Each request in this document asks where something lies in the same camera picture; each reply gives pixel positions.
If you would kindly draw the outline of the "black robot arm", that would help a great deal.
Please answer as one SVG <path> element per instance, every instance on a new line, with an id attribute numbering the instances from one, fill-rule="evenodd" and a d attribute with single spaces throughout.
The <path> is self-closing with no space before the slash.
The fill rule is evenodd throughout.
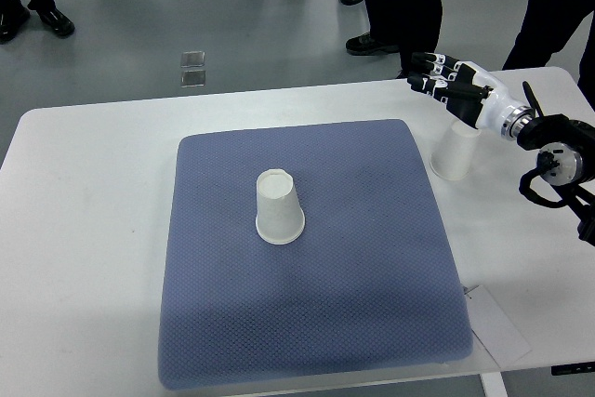
<path id="1" fill-rule="evenodd" d="M 522 175 L 519 192 L 530 202 L 550 209 L 570 208 L 579 219 L 578 239 L 594 244 L 594 193 L 583 185 L 594 180 L 594 127 L 563 114 L 528 115 L 508 135 L 526 151 L 536 150 L 535 167 Z M 550 200 L 532 188 L 543 179 L 560 197 Z"/>

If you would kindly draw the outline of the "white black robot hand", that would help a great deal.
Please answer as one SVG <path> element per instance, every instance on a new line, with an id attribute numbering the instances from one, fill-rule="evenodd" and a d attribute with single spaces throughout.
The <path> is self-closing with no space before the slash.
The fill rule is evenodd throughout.
<path id="1" fill-rule="evenodd" d="M 407 83 L 419 93 L 440 102 L 462 123 L 490 129 L 504 139 L 515 139 L 513 129 L 535 113 L 513 98 L 503 82 L 471 62 L 439 54 L 416 52 Z"/>

